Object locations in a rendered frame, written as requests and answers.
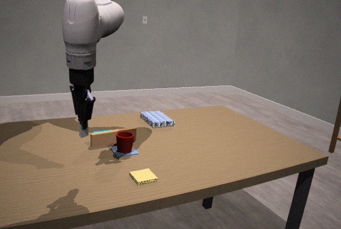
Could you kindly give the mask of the blue and white checkered cloth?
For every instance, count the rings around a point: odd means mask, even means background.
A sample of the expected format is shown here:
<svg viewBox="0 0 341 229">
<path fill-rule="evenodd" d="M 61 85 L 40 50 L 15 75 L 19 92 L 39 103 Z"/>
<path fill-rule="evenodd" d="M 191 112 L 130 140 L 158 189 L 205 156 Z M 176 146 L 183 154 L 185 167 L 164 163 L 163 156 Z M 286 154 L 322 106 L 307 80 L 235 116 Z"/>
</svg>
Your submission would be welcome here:
<svg viewBox="0 0 341 229">
<path fill-rule="evenodd" d="M 174 120 L 161 111 L 140 112 L 140 116 L 153 127 L 174 126 Z"/>
</svg>

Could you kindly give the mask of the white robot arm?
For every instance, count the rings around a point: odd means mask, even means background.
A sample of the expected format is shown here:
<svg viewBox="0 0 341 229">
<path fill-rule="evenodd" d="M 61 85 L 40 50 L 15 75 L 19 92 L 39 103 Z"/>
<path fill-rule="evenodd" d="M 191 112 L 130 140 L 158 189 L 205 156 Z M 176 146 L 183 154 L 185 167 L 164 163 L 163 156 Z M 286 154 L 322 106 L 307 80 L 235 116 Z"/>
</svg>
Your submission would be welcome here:
<svg viewBox="0 0 341 229">
<path fill-rule="evenodd" d="M 97 43 L 117 31 L 123 21 L 123 9 L 111 0 L 66 0 L 62 32 L 67 67 L 73 70 L 95 67 Z"/>
</svg>

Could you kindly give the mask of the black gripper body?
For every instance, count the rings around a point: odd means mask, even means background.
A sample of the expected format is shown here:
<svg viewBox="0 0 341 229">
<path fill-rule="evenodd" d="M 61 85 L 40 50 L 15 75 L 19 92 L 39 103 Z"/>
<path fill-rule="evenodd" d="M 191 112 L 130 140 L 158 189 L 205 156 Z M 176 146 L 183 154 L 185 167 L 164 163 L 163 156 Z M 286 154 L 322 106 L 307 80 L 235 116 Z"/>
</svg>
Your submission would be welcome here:
<svg viewBox="0 0 341 229">
<path fill-rule="evenodd" d="M 94 68 L 89 70 L 69 69 L 69 81 L 81 90 L 81 100 L 87 99 L 87 90 L 91 93 L 90 85 L 94 82 Z M 80 85 L 80 86 L 75 86 Z"/>
</svg>

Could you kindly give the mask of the red cup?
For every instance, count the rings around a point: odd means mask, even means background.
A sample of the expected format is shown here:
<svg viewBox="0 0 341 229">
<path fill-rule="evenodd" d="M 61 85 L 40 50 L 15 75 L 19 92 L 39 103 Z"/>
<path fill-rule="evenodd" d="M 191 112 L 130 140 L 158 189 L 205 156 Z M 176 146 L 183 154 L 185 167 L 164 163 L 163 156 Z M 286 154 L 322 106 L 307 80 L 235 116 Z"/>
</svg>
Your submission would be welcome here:
<svg viewBox="0 0 341 229">
<path fill-rule="evenodd" d="M 132 151 L 134 134 L 128 131 L 116 133 L 117 149 L 121 153 L 129 153 Z"/>
</svg>

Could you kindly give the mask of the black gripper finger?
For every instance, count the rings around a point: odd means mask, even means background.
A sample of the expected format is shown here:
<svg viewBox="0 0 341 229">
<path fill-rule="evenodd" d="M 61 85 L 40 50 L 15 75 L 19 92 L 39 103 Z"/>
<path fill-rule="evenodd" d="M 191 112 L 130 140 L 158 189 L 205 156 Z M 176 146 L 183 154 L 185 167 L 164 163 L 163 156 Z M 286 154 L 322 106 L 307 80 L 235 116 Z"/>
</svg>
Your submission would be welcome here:
<svg viewBox="0 0 341 229">
<path fill-rule="evenodd" d="M 86 100 L 81 100 L 81 90 L 78 90 L 77 94 L 79 95 L 80 102 L 80 118 L 78 119 L 80 122 L 80 137 L 83 138 L 88 136 L 88 120 L 92 116 L 95 97 L 91 96 L 89 89 L 87 90 Z"/>
<path fill-rule="evenodd" d="M 73 85 L 71 85 L 70 90 L 72 93 L 75 114 L 78 115 L 78 118 L 80 118 L 80 102 L 79 102 L 79 97 L 77 94 L 77 87 L 74 87 L 74 90 L 73 90 Z M 80 122 L 79 122 L 79 136 L 80 136 Z"/>
</svg>

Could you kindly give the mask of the yellow sticky-note pad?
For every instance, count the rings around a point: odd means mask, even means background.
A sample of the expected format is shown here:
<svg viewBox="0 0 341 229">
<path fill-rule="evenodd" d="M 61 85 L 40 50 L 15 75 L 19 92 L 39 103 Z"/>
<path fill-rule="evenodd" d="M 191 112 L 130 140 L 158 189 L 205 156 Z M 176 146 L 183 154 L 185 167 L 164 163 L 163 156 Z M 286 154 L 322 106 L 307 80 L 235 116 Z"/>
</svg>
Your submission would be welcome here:
<svg viewBox="0 0 341 229">
<path fill-rule="evenodd" d="M 150 169 L 132 171 L 130 172 L 130 175 L 137 184 L 158 181 L 158 178 L 150 171 Z"/>
</svg>

